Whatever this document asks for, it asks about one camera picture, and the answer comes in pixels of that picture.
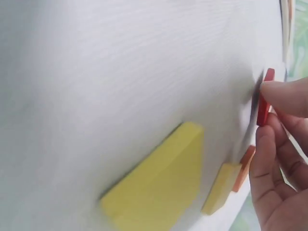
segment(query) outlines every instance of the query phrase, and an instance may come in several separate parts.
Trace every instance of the white surface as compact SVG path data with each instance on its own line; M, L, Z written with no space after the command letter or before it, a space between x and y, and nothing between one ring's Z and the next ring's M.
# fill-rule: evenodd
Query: white surface
M206 151L201 193L172 229L187 230L222 162L250 142L261 70L282 60L277 0L4 0L0 35L10 231L112 230L101 193L192 120Z

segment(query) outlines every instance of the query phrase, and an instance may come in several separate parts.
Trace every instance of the red wooden piece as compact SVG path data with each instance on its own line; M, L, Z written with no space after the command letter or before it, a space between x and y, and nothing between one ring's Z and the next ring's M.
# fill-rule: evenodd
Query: red wooden piece
M264 81L273 81L275 77L275 70L269 68ZM257 117L257 125L263 126L266 123L269 114L270 104L265 101L262 94L260 93L259 97L259 109L258 109L258 117Z

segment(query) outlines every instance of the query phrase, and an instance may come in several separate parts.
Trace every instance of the yellow block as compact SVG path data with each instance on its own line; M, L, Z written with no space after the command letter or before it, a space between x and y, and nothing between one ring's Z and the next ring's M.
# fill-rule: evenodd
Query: yellow block
M121 231L168 231L199 193L204 132L178 127L102 199Z
M211 192L202 208L202 213L212 215L223 207L241 170L241 164L223 164L218 172Z

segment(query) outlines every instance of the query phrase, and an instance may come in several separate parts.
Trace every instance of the yellow pentagon block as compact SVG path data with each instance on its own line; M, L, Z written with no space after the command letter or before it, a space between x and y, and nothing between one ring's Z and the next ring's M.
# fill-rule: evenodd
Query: yellow pentagon block
M203 128L179 126L102 199L121 231L168 231L200 191Z
M241 164L225 163L221 166L211 192L202 208L202 213L212 215L225 204L237 176L241 170Z

